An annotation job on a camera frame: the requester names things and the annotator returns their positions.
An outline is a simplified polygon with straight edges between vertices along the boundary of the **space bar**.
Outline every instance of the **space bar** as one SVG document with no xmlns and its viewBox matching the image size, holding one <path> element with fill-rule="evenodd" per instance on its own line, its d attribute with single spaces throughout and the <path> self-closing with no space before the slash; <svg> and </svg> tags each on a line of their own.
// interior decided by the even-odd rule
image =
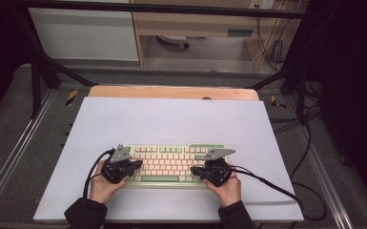
<svg viewBox="0 0 367 229">
<path fill-rule="evenodd" d="M 177 176 L 142 176 L 143 182 L 178 182 Z"/>
</svg>

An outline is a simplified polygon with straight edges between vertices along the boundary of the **mechanical keyboard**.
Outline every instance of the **mechanical keyboard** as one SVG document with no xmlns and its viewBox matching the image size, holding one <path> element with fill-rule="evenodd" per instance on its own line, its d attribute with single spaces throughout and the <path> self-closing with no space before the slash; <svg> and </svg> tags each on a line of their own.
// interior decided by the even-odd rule
<svg viewBox="0 0 367 229">
<path fill-rule="evenodd" d="M 223 144 L 125 145 L 132 161 L 143 160 L 139 170 L 127 182 L 126 188 L 188 188 L 203 189 L 205 185 L 190 170 L 204 166 L 203 156 Z"/>
</svg>

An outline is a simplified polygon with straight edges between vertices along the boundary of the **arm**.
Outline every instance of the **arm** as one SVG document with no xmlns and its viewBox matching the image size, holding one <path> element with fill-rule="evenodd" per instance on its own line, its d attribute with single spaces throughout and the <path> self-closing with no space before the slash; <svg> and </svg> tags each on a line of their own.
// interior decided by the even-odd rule
<svg viewBox="0 0 367 229">
<path fill-rule="evenodd" d="M 215 187 L 207 179 L 203 181 L 207 188 L 216 194 L 221 203 L 218 214 L 224 229 L 255 228 L 251 217 L 241 201 L 240 179 L 237 178 L 235 172 L 233 172 L 230 179 L 220 187 Z"/>
<path fill-rule="evenodd" d="M 70 229 L 100 228 L 108 210 L 105 204 L 112 198 L 115 191 L 126 185 L 129 177 L 124 177 L 118 184 L 112 184 L 100 176 L 104 162 L 105 160 L 101 160 L 97 164 L 95 177 L 91 180 L 90 199 L 79 198 L 65 211 L 64 215 L 71 225 Z"/>
</svg>

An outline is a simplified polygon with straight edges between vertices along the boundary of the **white tabletop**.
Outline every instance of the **white tabletop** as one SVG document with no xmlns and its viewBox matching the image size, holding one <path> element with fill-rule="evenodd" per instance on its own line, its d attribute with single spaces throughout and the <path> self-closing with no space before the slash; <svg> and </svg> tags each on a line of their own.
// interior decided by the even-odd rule
<svg viewBox="0 0 367 229">
<path fill-rule="evenodd" d="M 223 143 L 240 165 L 293 193 L 263 102 L 86 97 L 34 219 L 65 221 L 103 152 L 118 144 Z M 238 175 L 242 199 L 255 221 L 300 221 L 298 205 L 260 181 Z M 122 189 L 107 204 L 108 222 L 219 221 L 208 190 Z"/>
</svg>

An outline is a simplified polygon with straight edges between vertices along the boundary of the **robotic hand controller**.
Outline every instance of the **robotic hand controller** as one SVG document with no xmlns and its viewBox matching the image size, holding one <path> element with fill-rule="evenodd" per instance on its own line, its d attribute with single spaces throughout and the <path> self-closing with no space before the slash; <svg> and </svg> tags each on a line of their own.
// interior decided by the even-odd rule
<svg viewBox="0 0 367 229">
<path fill-rule="evenodd" d="M 231 176 L 232 170 L 225 162 L 224 156 L 233 154 L 235 150 L 211 149 L 203 159 L 206 160 L 204 167 L 191 167 L 193 175 L 201 179 L 209 180 L 215 187 L 223 185 Z"/>
<path fill-rule="evenodd" d="M 130 153 L 123 145 L 112 149 L 101 171 L 103 177 L 111 183 L 119 183 L 125 176 L 132 176 L 133 172 L 141 168 L 142 160 L 130 161 Z"/>
</svg>

